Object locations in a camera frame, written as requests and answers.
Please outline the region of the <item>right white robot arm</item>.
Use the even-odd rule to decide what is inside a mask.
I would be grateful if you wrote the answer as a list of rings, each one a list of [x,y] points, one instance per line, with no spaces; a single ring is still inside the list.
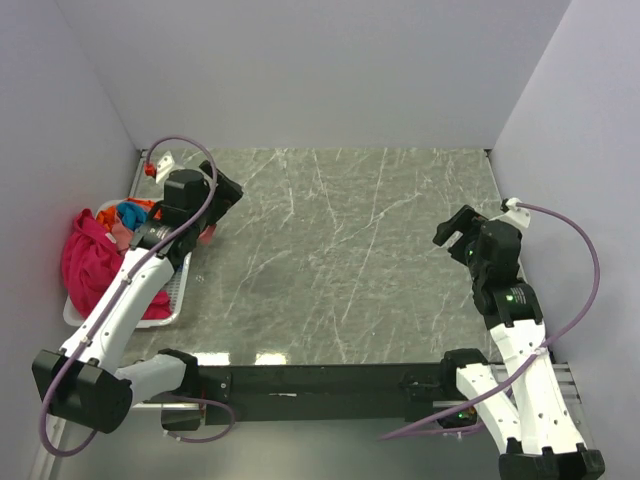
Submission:
[[[454,233],[451,258],[466,266],[474,305],[508,374],[498,383],[477,350],[446,353],[439,387],[452,399],[474,401],[499,450],[503,479],[599,479],[602,453],[576,428],[556,378],[537,295],[520,274],[523,231],[530,214],[515,203],[488,219],[465,205],[438,225],[434,243]]]

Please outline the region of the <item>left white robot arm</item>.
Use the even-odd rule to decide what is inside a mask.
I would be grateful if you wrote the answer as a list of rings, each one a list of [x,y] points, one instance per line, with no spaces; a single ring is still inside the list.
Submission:
[[[179,402],[200,395],[198,361],[190,354],[163,349],[129,367],[120,361],[152,300],[242,196],[238,183],[208,163],[169,173],[163,198],[134,232],[120,270],[86,321],[58,351],[43,350],[34,359],[45,414],[111,433],[132,406],[157,395]]]

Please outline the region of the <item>magenta t shirt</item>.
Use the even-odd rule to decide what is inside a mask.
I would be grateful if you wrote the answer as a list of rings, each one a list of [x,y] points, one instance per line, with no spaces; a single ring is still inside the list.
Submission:
[[[84,209],[73,219],[71,234],[63,247],[63,284],[82,319],[98,304],[124,260],[111,230],[102,226],[91,210]]]

